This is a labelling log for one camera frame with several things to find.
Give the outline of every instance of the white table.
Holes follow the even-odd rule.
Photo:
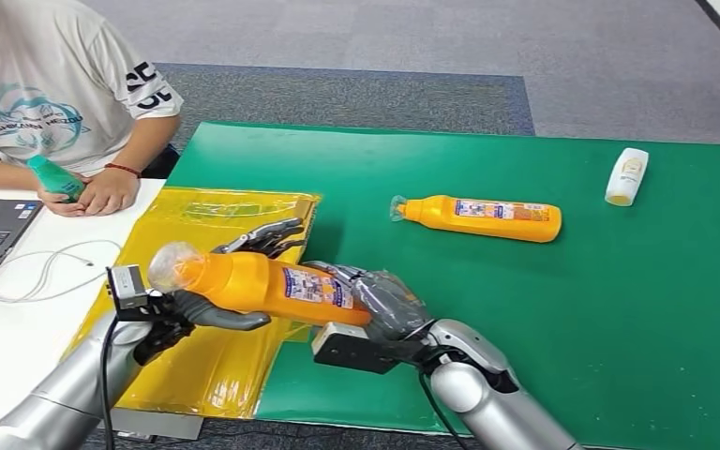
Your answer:
[[[126,211],[106,217],[59,217],[43,209],[18,244],[7,256],[14,258],[41,250],[57,250],[71,244],[97,239],[125,244],[134,222],[156,198],[164,180],[142,180],[136,203]],[[0,190],[0,199],[36,200],[28,191]],[[119,251],[109,244],[87,244],[70,253],[95,263],[93,267],[62,257],[54,265],[45,293],[58,293],[85,281],[103,267],[114,263]],[[0,294],[26,293],[40,272],[46,256],[27,257],[4,268],[0,274]],[[0,303],[0,417],[20,402],[51,371],[79,329],[95,301],[102,280],[90,283],[53,300],[36,303]],[[115,428],[145,434],[165,434],[192,438],[190,431],[161,433],[162,429],[191,428],[201,418],[172,414],[121,411],[114,415]]]

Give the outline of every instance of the white cable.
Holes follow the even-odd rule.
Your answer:
[[[48,278],[49,278],[49,276],[51,275],[51,266],[52,266],[53,263],[57,260],[57,258],[59,258],[60,256],[68,256],[68,257],[70,257],[70,258],[74,258],[74,259],[76,259],[76,260],[79,260],[80,262],[86,264],[87,266],[90,266],[90,267],[91,267],[91,266],[94,266],[94,265],[95,265],[94,262],[91,262],[91,261],[89,261],[89,260],[86,260],[85,258],[82,258],[82,257],[80,257],[80,256],[76,256],[76,255],[72,255],[72,254],[70,254],[70,253],[66,253],[66,251],[67,251],[67,250],[70,250],[71,248],[78,247],[78,246],[83,246],[83,245],[86,245],[86,244],[97,244],[97,243],[111,244],[111,245],[117,247],[117,250],[118,250],[118,251],[123,249],[122,246],[120,246],[119,244],[117,244],[117,243],[114,242],[114,241],[110,241],[110,240],[107,240],[107,239],[95,239],[95,240],[92,240],[92,241],[79,242],[79,243],[77,243],[77,244],[73,244],[73,245],[70,245],[70,246],[67,246],[67,247],[60,248],[60,249],[58,249],[58,250],[56,250],[56,251],[50,251],[50,250],[46,250],[46,251],[33,251],[33,252],[31,252],[31,253],[26,253],[26,254],[24,254],[24,255],[16,256],[15,258],[6,260],[6,261],[4,261],[4,262],[1,262],[1,264],[0,264],[0,271],[1,271],[2,269],[4,269],[4,267],[7,266],[8,264],[14,263],[14,262],[16,262],[16,261],[18,261],[18,260],[20,260],[20,259],[22,259],[22,258],[26,258],[26,257],[29,257],[29,256],[35,256],[35,255],[42,255],[42,254],[51,253],[51,256],[49,256],[48,259],[45,260],[45,263],[42,265],[42,270],[41,270],[41,272],[40,272],[39,279],[37,280],[37,283],[35,283],[34,287],[32,287],[31,291],[25,293],[24,295],[21,295],[20,297],[7,297],[7,296],[4,296],[4,295],[1,295],[1,294],[0,294],[0,302],[6,302],[6,303],[31,303],[31,302],[41,302],[41,301],[44,301],[44,300],[51,300],[51,299],[56,298],[56,297],[59,297],[59,296],[61,296],[61,295],[65,295],[66,293],[72,293],[73,291],[75,291],[75,290],[77,290],[77,289],[80,289],[81,287],[86,286],[87,284],[89,284],[89,283],[91,283],[91,282],[93,282],[93,281],[96,281],[97,279],[103,277],[104,275],[106,275],[105,272],[104,272],[104,273],[100,273],[100,274],[98,274],[98,275],[95,276],[95,277],[91,277],[91,278],[87,279],[86,281],[84,281],[84,282],[82,282],[82,283],[79,283],[79,284],[73,286],[72,288],[65,289],[64,291],[55,293],[55,294],[53,294],[53,295],[46,295],[46,296],[43,296],[43,297],[35,297],[35,295],[39,294],[40,292],[42,292],[43,289],[45,289],[45,286],[46,286],[46,284],[48,283]]]

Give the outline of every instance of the green bottle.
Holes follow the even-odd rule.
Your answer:
[[[40,155],[30,157],[26,164],[35,173],[45,190],[53,194],[67,194],[65,203],[79,200],[79,196],[84,191],[84,183],[75,175]]]

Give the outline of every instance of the green mat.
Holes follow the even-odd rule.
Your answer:
[[[603,193],[626,146],[651,159],[620,208]],[[169,183],[321,193],[307,258],[401,276],[581,442],[720,448],[720,145],[205,123]],[[564,226],[550,244],[438,232],[390,222],[395,194],[551,203]],[[441,429],[409,367],[317,366],[295,343],[257,415]]]

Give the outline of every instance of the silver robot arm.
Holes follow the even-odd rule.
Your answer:
[[[471,327],[439,320],[429,327],[427,342],[459,349],[474,363],[442,358],[431,374],[431,387],[486,448],[583,449],[526,392],[503,353]]]
[[[103,339],[114,316],[114,311],[105,314],[79,346],[0,420],[0,450],[61,450],[83,445],[102,419],[97,374]],[[152,327],[150,322],[121,322],[114,330],[106,366],[110,406],[142,369],[134,351]]]
[[[503,353],[468,325],[433,320],[395,276],[308,262],[346,284],[371,312],[364,329],[329,323],[312,343],[318,363],[386,373],[412,364],[489,450],[583,450],[523,388]]]
[[[302,220],[282,220],[239,236],[213,251],[252,251],[276,258],[302,241],[286,240],[303,231]],[[0,419],[0,450],[70,450],[80,448],[103,419],[98,374],[106,368],[107,409],[130,387],[144,366],[188,336],[195,325],[253,330],[270,317],[241,314],[214,306],[194,292],[149,294],[136,265],[107,271],[114,310],[12,411]],[[101,351],[113,326],[106,364]]]

